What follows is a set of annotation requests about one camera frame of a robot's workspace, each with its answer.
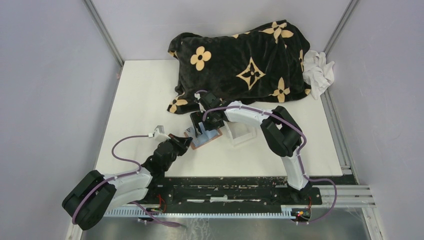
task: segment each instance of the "black blanket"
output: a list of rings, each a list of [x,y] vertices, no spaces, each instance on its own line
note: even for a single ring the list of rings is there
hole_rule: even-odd
[[[306,97],[303,57],[309,42],[286,20],[264,24],[233,36],[203,37],[182,33],[168,52],[179,60],[178,96],[168,111],[199,110],[194,93],[212,91],[218,98],[283,103]]]

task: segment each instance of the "white towel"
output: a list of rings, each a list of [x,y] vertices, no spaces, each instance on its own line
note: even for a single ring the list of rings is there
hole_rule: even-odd
[[[303,80],[311,86],[310,94],[318,99],[334,83],[334,61],[327,64],[326,54],[308,51],[303,58]]]

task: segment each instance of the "cable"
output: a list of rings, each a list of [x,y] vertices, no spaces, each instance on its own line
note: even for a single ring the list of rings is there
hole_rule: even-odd
[[[305,223],[305,224],[309,224],[309,223],[313,223],[313,222],[319,221],[319,220],[325,218],[328,214],[330,214],[330,212],[334,209],[334,206],[336,205],[336,201],[337,201],[337,187],[336,187],[336,184],[331,179],[328,179],[328,178],[311,179],[308,176],[306,176],[305,168],[304,168],[304,165],[303,165],[303,162],[302,162],[302,157],[301,157],[301,150],[306,145],[306,142],[307,142],[307,139],[306,139],[306,136],[304,135],[304,133],[302,131],[300,131],[300,129],[298,129],[297,127],[295,127],[293,124],[291,124],[290,122],[282,119],[281,117],[279,117],[279,116],[277,116],[277,115],[275,115],[273,113],[262,111],[262,110],[259,110],[259,109],[253,108],[253,107],[249,107],[249,106],[221,106],[221,107],[212,108],[212,109],[209,109],[209,110],[207,110],[207,111],[204,112],[202,120],[205,121],[206,118],[207,118],[207,116],[208,116],[208,113],[210,113],[210,112],[218,111],[218,110],[227,110],[227,109],[246,109],[246,110],[250,110],[250,111],[253,111],[253,112],[256,112],[256,113],[260,113],[260,114],[264,114],[264,115],[273,117],[273,118],[277,119],[278,121],[282,122],[283,124],[287,125],[291,129],[293,129],[296,133],[298,133],[301,136],[301,138],[303,139],[303,142],[299,146],[299,148],[297,149],[296,154],[297,154],[297,159],[299,161],[299,165],[300,165],[300,169],[302,171],[303,177],[306,180],[308,180],[309,182],[313,182],[313,183],[316,183],[316,182],[329,182],[334,187],[334,201],[332,202],[332,205],[329,208],[329,210],[324,215],[318,217],[317,219],[314,219],[312,221],[309,221],[308,223]]]
[[[137,207],[141,208],[141,210],[143,210],[143,212],[145,214],[147,214],[149,217],[151,217],[151,219],[153,219],[158,224],[162,224],[162,225],[167,226],[167,227],[170,227],[170,228],[181,227],[181,224],[178,223],[178,222],[174,222],[174,221],[161,221],[161,220],[157,219],[156,217],[154,217],[150,212],[148,212],[142,205],[140,205],[136,201],[132,201],[131,203],[132,204],[135,204],[135,205],[137,205]]]
[[[199,94],[199,93],[207,93],[208,91],[206,90],[198,90],[197,92],[195,92],[195,94]]]
[[[131,160],[131,159],[127,159],[127,158],[122,158],[122,157],[119,157],[119,156],[117,156],[116,154],[115,154],[115,148],[120,144],[120,143],[122,143],[123,141],[125,141],[125,140],[127,140],[127,139],[133,139],[133,138],[147,138],[147,137],[149,137],[148,135],[133,135],[133,136],[127,136],[127,137],[124,137],[124,138],[122,138],[121,140],[119,140],[118,142],[116,142],[115,143],[115,145],[113,145],[113,147],[112,147],[112,150],[111,150],[111,152],[112,152],[112,156],[114,157],[114,158],[116,158],[116,159],[118,159],[118,160],[121,160],[121,161],[124,161],[124,162],[129,162],[129,163],[133,163],[133,164],[136,164],[137,166],[138,166],[138,169],[136,170],[136,171],[132,171],[132,172],[127,172],[127,173],[123,173],[123,174],[119,174],[119,175],[116,175],[116,176],[112,176],[112,177],[109,177],[109,178],[107,178],[107,179],[105,179],[105,180],[103,180],[103,181],[101,181],[99,184],[97,184],[90,192],[88,192],[88,194],[82,199],[82,201],[81,201],[81,203],[79,203],[79,205],[78,205],[78,207],[76,208],[76,210],[73,212],[73,215],[72,215],[72,224],[74,224],[74,225],[76,225],[77,223],[76,223],[76,219],[77,219],[77,215],[78,215],[78,213],[80,212],[80,210],[81,210],[81,208],[83,207],[83,205],[87,202],[87,200],[89,199],[89,197],[91,197],[91,195],[93,195],[93,193],[95,193],[96,191],[97,191],[97,189],[99,189],[101,186],[103,186],[105,183],[107,183],[107,182],[109,182],[109,181],[111,181],[111,180],[114,180],[114,179],[118,179],[118,178],[122,178],[122,177],[127,177],[127,176],[131,176],[131,175],[134,175],[134,174],[138,174],[140,171],[141,171],[141,169],[142,169],[142,165],[140,164],[140,163],[138,163],[137,161],[134,161],[134,160]],[[143,210],[147,215],[149,215],[153,220],[155,220],[155,221],[158,221],[158,223],[161,223],[161,224],[163,224],[163,223],[166,223],[166,222],[162,222],[162,221],[160,221],[160,220],[157,220],[155,217],[152,217],[152,215],[149,213],[149,212],[147,212],[146,211],[146,209],[144,209],[144,207],[143,206],[141,206],[140,204],[138,204],[138,203],[136,203],[136,202],[133,202],[134,204],[136,204],[138,207],[140,207],[141,208],[141,210]],[[163,224],[163,225],[165,225],[165,226],[168,226],[168,227],[173,227],[173,228],[175,228],[175,226],[171,226],[171,225],[169,225],[169,224]]]

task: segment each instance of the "gray wall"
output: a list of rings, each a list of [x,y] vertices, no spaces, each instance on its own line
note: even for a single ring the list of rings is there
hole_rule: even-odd
[[[423,9],[362,0],[329,54],[347,144],[390,240],[424,239]]]
[[[119,67],[81,0],[2,0],[0,32],[0,239],[64,239]]]
[[[244,33],[287,19],[322,51],[349,0],[93,0],[125,60],[171,59],[183,32],[207,37]]]

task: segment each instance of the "white table surface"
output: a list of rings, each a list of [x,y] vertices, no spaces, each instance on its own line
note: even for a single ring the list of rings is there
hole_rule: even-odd
[[[130,135],[145,135],[163,125],[165,133],[183,136],[191,126],[189,113],[177,115],[166,111],[177,95],[177,60],[126,61],[106,127],[95,169],[113,174],[133,169],[133,163],[119,161],[111,154],[112,146]],[[254,107],[274,109],[278,103],[256,102]],[[341,176],[339,160],[321,100],[308,97],[281,104],[293,116],[307,137],[302,150],[305,169],[310,176]],[[233,146],[223,136],[180,156],[172,164],[168,177],[266,177],[286,176],[279,156],[275,155],[258,129],[257,137]],[[136,138],[122,142],[116,154],[143,163],[153,154],[158,142]]]

